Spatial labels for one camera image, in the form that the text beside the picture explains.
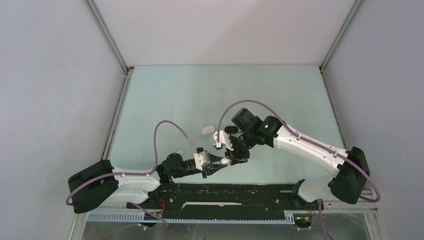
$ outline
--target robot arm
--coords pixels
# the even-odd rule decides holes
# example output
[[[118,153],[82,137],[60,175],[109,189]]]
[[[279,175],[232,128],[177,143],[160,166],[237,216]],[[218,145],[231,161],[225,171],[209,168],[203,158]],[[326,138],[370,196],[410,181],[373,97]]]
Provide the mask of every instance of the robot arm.
[[[101,160],[68,180],[69,190],[77,191],[72,196],[74,212],[85,213],[101,204],[142,203],[149,193],[161,184],[168,184],[175,178],[202,174],[207,178],[228,165],[247,163],[249,150],[256,145],[268,145],[295,153],[328,171],[326,177],[320,179],[302,179],[296,183],[292,192],[306,202],[317,199],[337,198],[345,203],[356,204],[367,180],[340,156],[345,157],[368,175],[370,174],[364,152],[356,147],[351,151],[325,145],[308,137],[290,125],[283,124],[275,117],[268,116],[262,121],[250,111],[242,108],[231,121],[241,130],[241,135],[220,131],[212,135],[215,148],[225,146],[225,157],[215,156],[203,148],[198,148],[194,158],[183,160],[177,153],[170,154],[156,171],[149,172],[125,170],[112,167],[109,160]],[[334,153],[319,146],[332,149]],[[99,180],[81,188],[84,183]]]
[[[283,126],[273,116],[268,116],[262,121],[245,108],[242,108],[231,121],[243,133],[234,137],[220,131],[222,140],[218,142],[218,133],[215,132],[213,145],[218,149],[223,145],[227,148],[225,155],[231,159],[232,165],[233,163],[247,162],[250,157],[249,149],[255,145],[268,145],[272,148],[283,149],[321,166],[328,172],[325,177],[313,180],[302,179],[296,184],[293,192],[305,201],[337,198],[349,204],[358,202],[367,180],[341,156],[351,160],[370,175],[367,160],[361,149],[353,147],[351,151],[348,151],[327,145],[302,134],[288,124]],[[331,149],[333,153],[320,146]]]

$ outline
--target metal frame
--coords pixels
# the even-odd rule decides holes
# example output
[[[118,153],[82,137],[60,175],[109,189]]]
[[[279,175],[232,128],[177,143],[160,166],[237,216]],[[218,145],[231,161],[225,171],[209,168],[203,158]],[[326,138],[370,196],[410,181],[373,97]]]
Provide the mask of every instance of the metal frame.
[[[333,57],[334,52],[336,51],[337,47],[339,46],[340,41],[342,40],[343,36],[345,35],[346,31],[348,30],[349,26],[352,24],[352,21],[354,20],[355,16],[360,10],[360,7],[362,6],[362,3],[364,3],[365,0],[356,0],[352,8],[350,9],[349,13],[346,16],[346,19],[344,20],[343,24],[341,25],[340,30],[337,33],[337,36],[335,37],[333,43],[331,44],[330,49],[328,50],[327,54],[325,55],[324,59],[322,60],[321,65],[319,66],[319,69],[321,70],[321,73],[325,71],[327,68],[331,58]]]
[[[128,72],[128,66],[124,61],[124,58],[121,55],[121,52],[119,51],[119,48],[114,40],[114,38],[111,35],[111,32],[108,29],[108,26],[106,26],[105,20],[103,19],[102,15],[100,14],[99,9],[97,8],[97,5],[94,0],[84,0],[85,4],[87,5],[88,10],[91,12],[91,15],[94,18],[95,23],[97,24],[98,28],[100,29],[100,32],[103,34],[104,39],[106,40],[106,43],[109,45],[110,49],[112,50],[113,54],[115,55],[116,60],[119,62],[120,67],[122,68],[122,71],[124,74]]]
[[[337,123],[338,131],[340,134],[340,138],[342,140],[342,143],[344,147],[346,147],[345,138],[343,137],[342,130],[340,129],[339,120],[337,118],[336,110],[333,105],[333,101],[330,95],[330,92],[328,90],[328,86],[326,83],[325,78],[325,70],[331,60],[331,58],[334,55],[334,52],[336,51],[339,43],[343,39],[343,36],[347,32],[347,29],[351,25],[354,17],[357,15],[358,11],[360,10],[360,7],[362,6],[363,2],[365,0],[356,0],[355,3],[352,5],[352,8],[350,9],[345,21],[343,22],[343,25],[341,26],[337,36],[335,37],[330,49],[328,50],[325,58],[323,59],[321,65],[319,66],[319,69],[321,71],[322,80],[325,86],[325,90],[328,95],[328,100],[330,102],[331,108],[334,113],[334,118]],[[122,81],[120,91],[118,94],[118,98],[116,101],[116,104],[114,106],[113,115],[111,118],[111,123],[107,131],[107,136],[104,141],[104,148],[102,151],[102,154],[100,156],[100,159],[107,159],[110,155],[110,151],[112,149],[112,145],[115,139],[115,133],[120,121],[120,116],[123,110],[124,102],[127,96],[128,88],[131,82],[131,77],[134,72],[134,68],[129,68],[127,64],[124,61],[124,58],[122,57],[118,46],[116,45],[109,29],[107,28],[107,25],[102,17],[102,15],[99,12],[99,9],[97,8],[94,0],[84,0],[86,3],[88,9],[90,10],[96,24],[98,25],[101,33],[105,37],[105,40],[109,47],[111,48],[113,54],[115,55],[116,59],[118,60],[123,72],[125,73],[124,79]],[[366,190],[362,192],[362,196],[374,196],[372,191]],[[363,216],[365,218],[365,222],[368,228],[369,236],[371,240],[387,240],[387,235],[385,232],[385,229],[383,227],[383,224],[381,222],[377,206],[375,203],[372,202],[366,202],[363,200],[360,200],[355,205],[346,204],[341,201],[324,201],[324,210],[322,213],[324,214],[339,214],[339,213],[363,213]],[[119,211],[119,212],[136,212],[137,209],[126,209],[125,206],[103,206],[99,207],[97,210],[99,211]],[[285,212],[287,214],[308,214],[307,211],[287,211]],[[69,229],[67,240],[81,240],[84,234],[84,229],[86,226],[87,218],[89,217],[88,213],[83,214],[74,214],[74,217],[72,219],[72,223]]]

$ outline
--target purple wire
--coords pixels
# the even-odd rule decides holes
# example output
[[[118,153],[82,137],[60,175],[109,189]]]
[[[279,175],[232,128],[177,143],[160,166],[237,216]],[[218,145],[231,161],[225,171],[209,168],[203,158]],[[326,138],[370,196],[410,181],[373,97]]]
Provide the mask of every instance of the purple wire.
[[[319,231],[321,231],[321,232],[324,232],[321,228],[319,228],[319,227],[311,227],[310,229],[315,229],[315,230],[319,230]],[[330,234],[328,234],[327,232],[325,233],[326,234],[326,239],[330,239],[330,240],[334,240],[334,238],[332,237],[332,236],[330,236]]]
[[[145,212],[146,214],[148,214],[148,215],[156,218],[157,220],[163,222],[165,224],[165,226],[151,227],[151,226],[146,226],[146,225],[139,225],[138,223],[133,223],[133,224],[125,225],[123,227],[120,227],[120,228],[118,228],[116,230],[113,230],[111,232],[104,233],[104,234],[97,234],[97,233],[93,232],[91,228],[89,228],[89,231],[91,232],[91,234],[95,235],[96,237],[105,237],[105,236],[109,236],[109,235],[115,234],[115,233],[117,233],[117,232],[119,232],[121,230],[124,230],[124,229],[127,229],[127,228],[132,228],[132,227],[143,227],[143,229],[146,228],[146,229],[151,229],[151,230],[162,230],[162,229],[166,229],[167,227],[169,227],[169,223],[167,221],[165,221],[163,218],[161,218],[161,217],[159,217],[157,215],[152,214],[151,212],[147,211],[146,209],[142,208],[141,206],[137,205],[134,202],[132,202],[132,204],[134,206],[136,206],[138,209],[140,209],[141,211]]]
[[[161,124],[163,123],[169,123],[174,125],[178,130],[180,130],[180,132],[184,135],[184,137],[188,140],[188,142],[196,149],[196,145],[193,143],[193,141],[190,139],[190,137],[187,135],[187,133],[180,127],[178,126],[175,122],[173,121],[169,121],[169,120],[162,120],[160,121],[156,127],[154,128],[154,133],[153,133],[153,148],[154,148],[154,167],[153,169],[148,172],[148,173],[138,173],[138,172],[126,172],[125,175],[127,176],[146,176],[146,175],[150,175],[152,173],[154,173],[156,171],[156,168],[158,167],[158,150],[156,148],[156,134],[158,132],[158,128]],[[85,188],[87,185],[90,185],[92,183],[94,183],[95,181],[107,178],[107,177],[111,177],[111,176],[117,176],[117,175],[122,175],[123,172],[112,172],[112,173],[106,173],[100,176],[97,176],[95,178],[92,178],[86,182],[84,182],[83,184],[81,184],[80,186],[78,186],[77,188],[75,188],[66,198],[65,200],[65,204],[68,206],[72,206],[72,203],[70,203],[69,201],[71,200],[71,198],[78,193],[81,189]]]
[[[148,173],[139,173],[139,172],[126,172],[125,173],[125,175],[127,175],[127,176],[147,176],[147,175],[150,175],[150,174],[152,174],[152,173],[154,173],[155,171],[156,171],[156,168],[158,167],[158,150],[157,150],[157,147],[156,147],[156,135],[157,135],[157,132],[158,132],[158,128],[159,128],[159,126],[161,125],[161,124],[163,124],[163,123],[169,123],[169,124],[172,124],[172,125],[174,125],[183,135],[184,135],[184,137],[187,139],[187,141],[195,148],[195,149],[197,149],[197,147],[196,147],[196,145],[193,143],[193,141],[190,139],[190,137],[187,135],[187,133],[180,127],[180,126],[178,126],[175,122],[173,122],[173,121],[169,121],[169,120],[162,120],[162,121],[160,121],[157,125],[156,125],[156,127],[154,128],[154,133],[153,133],[153,148],[154,148],[154,167],[153,167],[153,169],[150,171],[150,172],[148,172]],[[101,180],[101,179],[104,179],[104,178],[108,178],[108,177],[112,177],[112,176],[118,176],[118,175],[122,175],[122,174],[124,174],[123,172],[111,172],[111,173],[106,173],[106,174],[103,174],[103,175],[100,175],[100,176],[97,176],[97,177],[95,177],[95,178],[92,178],[92,179],[90,179],[90,180],[88,180],[88,181],[86,181],[86,182],[84,182],[83,184],[81,184],[80,186],[78,186],[77,188],[75,188],[68,196],[67,196],[67,198],[66,198],[66,200],[65,200],[65,204],[66,205],[68,205],[68,206],[72,206],[73,204],[70,202],[70,200],[71,200],[71,198],[76,194],[76,193],[78,193],[81,189],[83,189],[83,188],[85,188],[87,185],[90,185],[90,184],[92,184],[92,183],[94,183],[95,181],[98,181],[98,180]],[[167,223],[167,221],[165,221],[163,218],[161,218],[161,217],[159,217],[159,216],[157,216],[157,215],[154,215],[154,214],[152,214],[152,213],[150,213],[150,212],[148,212],[147,210],[145,210],[145,209],[143,209],[142,207],[140,207],[139,205],[137,205],[136,203],[133,203],[132,202],[132,204],[134,205],[134,206],[136,206],[138,209],[140,209],[141,211],[143,211],[143,212],[145,212],[146,214],[148,214],[148,215],[150,215],[150,216],[152,216],[152,217],[154,217],[154,218],[156,218],[156,219],[158,219],[159,221],[162,221],[164,224],[165,224],[165,226],[163,226],[163,227],[149,227],[149,226],[144,226],[144,228],[147,228],[147,229],[152,229],[152,230],[161,230],[161,229],[166,229],[168,226],[169,226],[169,224]],[[118,229],[116,229],[116,230],[114,230],[114,231],[112,231],[112,232],[109,232],[109,233],[105,233],[105,234],[102,234],[102,235],[98,235],[98,236],[100,236],[100,237],[104,237],[104,236],[108,236],[108,235],[111,235],[111,234],[114,234],[114,233],[116,233],[116,232],[119,232],[119,231],[121,231],[121,230],[123,230],[123,229],[126,229],[126,228],[130,228],[130,227],[135,227],[135,226],[139,226],[139,224],[129,224],[129,225],[126,225],[126,226],[123,226],[123,227],[120,227],[120,228],[118,228]]]
[[[333,239],[326,231],[326,226],[324,225],[324,219],[323,219],[323,214],[322,214],[322,210],[321,210],[321,205],[323,204],[323,200],[320,199],[319,203],[318,203],[318,214],[319,214],[319,220],[321,221],[321,228],[322,228],[322,232],[324,233],[325,239],[329,240],[329,239]]]
[[[292,134],[293,136],[295,136],[296,138],[298,138],[299,137],[299,134],[297,134],[296,132],[294,132],[292,129],[290,129],[288,126],[287,126],[287,123],[285,122],[285,121],[283,121],[283,119],[281,119],[281,117],[274,111],[274,110],[272,110],[269,106],[267,106],[266,104],[264,104],[264,103],[262,103],[262,102],[260,102],[260,101],[256,101],[256,100],[251,100],[251,99],[245,99],[245,100],[240,100],[240,101],[236,101],[235,103],[233,103],[233,104],[231,104],[225,111],[224,111],[224,113],[222,114],[222,116],[221,116],[221,118],[219,119],[219,123],[218,123],[218,129],[217,129],[217,132],[219,133],[220,132],[220,129],[221,129],[221,124],[223,123],[223,120],[224,120],[224,117],[225,117],[225,115],[228,113],[228,111],[231,109],[231,108],[233,108],[234,106],[236,106],[236,105],[238,105],[238,104],[242,104],[242,103],[254,103],[254,104],[258,104],[258,105],[261,105],[262,107],[264,107],[264,108],[266,108],[266,109],[268,109],[272,114],[274,114],[274,116],[281,122],[281,124],[284,126],[284,128],[290,133],[290,134]],[[360,196],[360,198],[361,199],[363,199],[363,200],[365,200],[365,201],[368,201],[368,202],[371,202],[371,203],[376,203],[376,202],[378,202],[378,201],[380,201],[380,199],[381,199],[381,194],[380,194],[380,191],[379,191],[379,189],[377,188],[377,186],[376,186],[376,184],[374,183],[374,181],[370,178],[370,176],[368,176],[368,174],[364,171],[364,170],[362,170],[362,168],[360,168],[358,165],[356,165],[353,161],[351,161],[351,160],[349,160],[347,157],[345,157],[345,156],[343,156],[343,155],[341,155],[341,154],[339,154],[339,153],[336,153],[334,150],[332,150],[331,148],[328,148],[328,147],[326,147],[326,146],[324,146],[324,145],[321,145],[321,144],[319,144],[318,142],[315,142],[315,141],[312,141],[312,140],[310,140],[310,139],[308,139],[308,138],[306,138],[306,137],[303,137],[303,136],[301,136],[301,137],[299,137],[299,139],[300,140],[303,140],[303,141],[305,141],[305,142],[307,142],[307,143],[309,143],[309,144],[312,144],[312,145],[314,145],[314,146],[316,146],[316,147],[318,147],[318,148],[320,148],[320,149],[323,149],[323,150],[325,150],[325,151],[327,151],[327,152],[329,152],[330,154],[335,154],[337,157],[339,157],[339,158],[341,158],[341,159],[343,159],[345,162],[347,162],[348,164],[350,164],[350,165],[352,165],[352,167],[354,167],[356,170],[358,170],[358,172],[360,172],[364,177],[365,177],[365,179],[369,182],[369,184],[371,185],[371,187],[374,189],[374,191],[375,191],[375,195],[376,195],[376,198],[375,199],[371,199],[371,198],[367,198],[367,197],[364,197],[364,196]],[[220,142],[220,135],[218,134],[218,136],[217,136],[217,140],[216,140],[218,143]]]

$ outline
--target purple cable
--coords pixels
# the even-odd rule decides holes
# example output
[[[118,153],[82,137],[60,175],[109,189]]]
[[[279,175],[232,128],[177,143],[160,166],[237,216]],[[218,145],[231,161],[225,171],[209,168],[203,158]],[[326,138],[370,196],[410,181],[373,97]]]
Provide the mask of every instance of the purple cable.
[[[174,125],[183,135],[184,135],[184,137],[187,139],[187,141],[195,148],[195,149],[197,149],[197,147],[196,147],[196,145],[193,143],[193,141],[190,139],[190,137],[187,135],[187,133],[180,127],[180,126],[178,126],[175,122],[173,122],[173,121],[169,121],[169,120],[163,120],[163,121],[160,121],[157,125],[156,125],[156,127],[154,128],[154,133],[153,133],[153,148],[154,148],[154,167],[153,167],[153,169],[150,171],[150,172],[148,172],[148,173],[138,173],[138,172],[126,172],[125,173],[125,175],[127,175],[127,176],[146,176],[146,175],[150,175],[150,174],[152,174],[152,173],[154,173],[155,171],[156,171],[156,168],[158,167],[158,150],[157,150],[157,148],[156,148],[156,135],[157,135],[157,132],[158,132],[158,128],[159,128],[159,126],[161,125],[161,124],[163,124],[163,123],[169,123],[169,124],[172,124],[172,125]],[[77,188],[75,188],[70,194],[69,194],[69,196],[67,196],[67,198],[66,198],[66,200],[65,200],[65,204],[66,205],[68,205],[68,206],[72,206],[73,204],[72,203],[70,203],[69,201],[71,200],[71,198],[76,194],[76,193],[78,193],[81,189],[83,189],[83,188],[85,188],[87,185],[90,185],[90,184],[92,184],[92,183],[94,183],[95,181],[98,181],[98,180],[101,180],[101,179],[104,179],[104,178],[107,178],[107,177],[111,177],[111,176],[118,176],[118,175],[122,175],[123,174],[123,172],[111,172],[111,173],[106,173],[106,174],[103,174],[103,175],[100,175],[100,176],[97,176],[97,177],[95,177],[95,178],[92,178],[92,179],[90,179],[90,180],[88,180],[88,181],[86,181],[86,182],[84,182],[83,184],[81,184],[80,186],[78,186]],[[167,223],[167,221],[165,221],[163,218],[161,218],[161,217],[159,217],[159,216],[156,216],[156,215],[154,215],[154,214],[152,214],[152,213],[150,213],[150,212],[148,212],[148,211],[146,211],[145,209],[143,209],[142,207],[140,207],[139,205],[137,205],[136,203],[133,203],[132,202],[132,204],[134,205],[134,206],[136,206],[138,209],[140,209],[141,211],[143,211],[143,212],[145,212],[146,214],[148,214],[148,215],[150,215],[150,216],[152,216],[152,217],[154,217],[154,218],[156,218],[156,219],[158,219],[159,221],[162,221],[164,224],[165,224],[165,226],[163,226],[163,227],[149,227],[149,226],[144,226],[145,228],[147,228],[147,229],[152,229],[152,230],[161,230],[161,229],[166,229],[168,226],[169,226],[169,224]],[[114,233],[116,233],[116,232],[119,232],[119,231],[121,231],[121,230],[123,230],[123,229],[126,229],[126,228],[130,228],[130,227],[135,227],[135,226],[139,226],[139,224],[129,224],[129,225],[126,225],[126,226],[123,226],[123,227],[120,227],[120,228],[118,228],[118,229],[116,229],[116,230],[114,230],[114,231],[112,231],[112,232],[109,232],[109,233],[106,233],[106,234],[102,234],[102,235],[99,235],[100,237],[104,237],[104,236],[108,236],[108,235],[111,235],[111,234],[114,234]]]
[[[322,214],[322,210],[321,210],[322,204],[323,204],[323,200],[320,199],[319,203],[318,203],[319,220],[321,221],[321,228],[322,228],[322,232],[324,233],[325,239],[329,240],[329,239],[332,239],[332,237],[327,233],[326,226],[324,226],[324,219],[323,219],[323,214]]]
[[[178,126],[175,122],[173,121],[169,121],[169,120],[162,120],[160,121],[156,127],[154,128],[154,133],[153,133],[153,148],[154,148],[154,167],[153,169],[148,172],[148,173],[137,173],[137,172],[126,172],[125,175],[128,176],[146,176],[146,175],[150,175],[152,173],[154,173],[156,171],[156,168],[158,167],[158,150],[156,148],[156,134],[158,132],[158,128],[161,124],[163,123],[169,123],[174,125],[178,130],[180,130],[180,132],[184,135],[184,137],[187,139],[187,141],[196,149],[196,145],[193,143],[193,141],[190,139],[190,137],[187,135],[187,133],[180,127]],[[94,183],[95,181],[107,178],[107,177],[111,177],[111,176],[117,176],[117,175],[122,175],[123,172],[112,172],[112,173],[106,173],[100,176],[97,176],[93,179],[90,179],[86,182],[84,182],[83,184],[81,184],[80,186],[78,186],[77,188],[75,188],[70,194],[69,196],[67,196],[66,200],[65,200],[65,204],[68,206],[72,206],[72,203],[70,203],[69,201],[71,200],[71,198],[78,193],[81,189],[85,188],[87,185],[90,185],[92,183]]]
[[[136,203],[133,203],[132,202],[132,204],[134,206],[136,206],[138,209],[140,209],[141,211],[145,212],[146,214],[148,214],[148,215],[156,218],[157,220],[163,222],[165,224],[165,226],[161,226],[161,227],[150,227],[150,226],[140,225],[139,223],[133,223],[133,224],[125,225],[123,227],[120,227],[120,228],[118,228],[116,230],[113,230],[111,232],[104,233],[104,234],[97,234],[97,233],[93,232],[91,228],[89,228],[89,231],[91,232],[91,234],[95,235],[96,237],[105,237],[105,236],[109,236],[109,235],[115,234],[115,233],[117,233],[117,232],[119,232],[121,230],[124,230],[124,229],[127,229],[127,228],[131,228],[131,227],[143,227],[143,229],[146,228],[146,229],[152,229],[152,230],[162,230],[162,229],[166,229],[167,227],[169,227],[168,222],[165,221],[163,218],[161,218],[161,217],[159,217],[157,215],[152,214],[151,212],[145,210],[144,208],[142,208],[141,206],[137,205]]]
[[[261,105],[262,107],[264,107],[264,108],[266,108],[266,109],[268,109],[272,114],[274,114],[274,116],[281,122],[281,124],[284,126],[284,128],[288,131],[288,132],[290,132],[290,134],[292,134],[293,136],[295,136],[296,138],[298,138],[299,137],[299,134],[297,134],[296,132],[294,132],[293,130],[291,130],[288,126],[287,126],[287,123],[285,122],[285,121],[283,121],[283,119],[281,119],[281,117],[274,111],[274,110],[272,110],[269,106],[267,106],[266,104],[264,104],[264,103],[262,103],[262,102],[260,102],[260,101],[256,101],[256,100],[251,100],[251,99],[246,99],[246,100],[240,100],[240,101],[236,101],[235,103],[233,103],[233,104],[231,104],[225,111],[224,111],[224,113],[222,114],[222,116],[221,116],[221,118],[219,119],[219,123],[218,123],[218,129],[217,129],[217,132],[219,133],[220,132],[220,129],[221,129],[221,124],[223,123],[223,120],[224,120],[224,117],[225,117],[225,115],[228,113],[228,111],[231,109],[231,108],[233,108],[234,106],[236,106],[236,105],[238,105],[238,104],[242,104],[242,103],[254,103],[254,104],[258,104],[258,105]],[[375,195],[376,195],[376,198],[375,199],[371,199],[371,198],[367,198],[367,197],[364,197],[364,196],[360,196],[360,198],[361,199],[363,199],[363,200],[365,200],[365,201],[368,201],[368,202],[371,202],[371,203],[376,203],[376,202],[378,202],[378,201],[380,201],[380,199],[381,199],[381,194],[380,194],[380,191],[379,191],[379,189],[377,188],[377,186],[376,186],[376,184],[374,183],[374,181],[370,178],[370,176],[368,176],[368,174],[364,171],[364,170],[362,170],[362,168],[360,168],[358,165],[356,165],[353,161],[351,161],[351,160],[349,160],[347,157],[345,157],[345,156],[343,156],[343,155],[340,155],[339,153],[336,153],[334,150],[332,150],[331,148],[328,148],[328,147],[326,147],[326,146],[324,146],[324,145],[321,145],[321,144],[319,144],[319,143],[317,143],[317,142],[315,142],[315,141],[312,141],[312,140],[310,140],[310,139],[308,139],[308,138],[306,138],[306,137],[303,137],[303,136],[301,136],[301,137],[299,137],[299,139],[300,140],[303,140],[303,141],[305,141],[305,142],[307,142],[307,143],[309,143],[309,144],[312,144],[312,145],[314,145],[314,146],[316,146],[316,147],[318,147],[318,148],[320,148],[320,149],[323,149],[323,150],[325,150],[325,151],[327,151],[327,152],[329,152],[330,154],[336,154],[336,156],[337,157],[339,157],[339,158],[341,158],[341,159],[343,159],[345,162],[347,162],[348,164],[350,164],[350,165],[352,165],[352,167],[354,167],[356,170],[358,170],[358,172],[360,172],[364,177],[365,177],[365,179],[369,182],[369,184],[371,185],[371,187],[374,189],[374,191],[375,191]],[[218,134],[218,136],[217,136],[217,140],[216,140],[218,143],[220,142],[220,135]]]

